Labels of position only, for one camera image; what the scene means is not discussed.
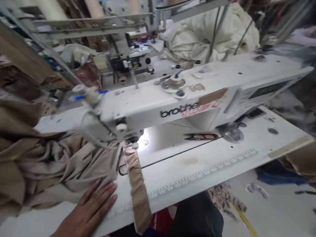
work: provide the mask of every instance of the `person's leg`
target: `person's leg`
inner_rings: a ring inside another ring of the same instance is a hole
[[[178,203],[169,236],[222,237],[224,220],[207,191]]]

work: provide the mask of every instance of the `brother logo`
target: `brother logo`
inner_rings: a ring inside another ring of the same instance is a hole
[[[165,118],[167,116],[170,116],[171,114],[177,114],[179,112],[184,112],[186,111],[187,109],[196,109],[198,106],[198,103],[194,103],[193,105],[192,104],[185,104],[185,105],[180,105],[179,108],[175,108],[175,109],[172,109],[172,110],[169,110],[169,111],[160,111],[160,116],[162,118]]]

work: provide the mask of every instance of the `ruler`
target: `ruler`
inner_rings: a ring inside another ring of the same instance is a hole
[[[158,200],[172,192],[177,191],[178,189],[186,188],[188,184],[191,184],[193,182],[196,182],[200,179],[207,178],[214,172],[217,172],[219,170],[222,170],[224,168],[227,168],[237,162],[243,161],[247,158],[253,157],[256,154],[258,154],[258,151],[255,149],[247,150],[243,153],[240,153],[234,157],[231,157],[230,159],[221,161],[217,164],[211,165],[209,167],[205,167],[203,170],[199,170],[195,172],[194,174],[191,174],[189,176],[183,177],[181,179],[178,179],[176,181],[173,181],[167,185],[163,185],[159,187],[156,190],[148,192],[148,199],[149,201]],[[107,218],[114,217],[116,215],[119,215],[123,212],[131,211],[133,210],[132,201],[126,202],[124,204],[121,204],[119,206],[116,206],[110,210],[110,212],[107,215]]]

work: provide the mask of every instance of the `hand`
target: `hand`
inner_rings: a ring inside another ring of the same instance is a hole
[[[100,180],[86,191],[75,209],[51,237],[89,237],[93,234],[118,198],[117,194],[109,198],[116,190],[117,184],[111,182],[94,194],[99,185]]]

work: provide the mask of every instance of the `digital display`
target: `digital display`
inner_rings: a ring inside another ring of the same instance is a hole
[[[265,95],[265,94],[270,94],[270,93],[274,93],[278,90],[280,90],[282,87],[284,87],[289,81],[286,82],[281,82],[281,83],[277,83],[271,86],[266,86],[266,87],[262,87],[258,90],[256,90],[250,97],[249,99],[261,96],[261,95]]]

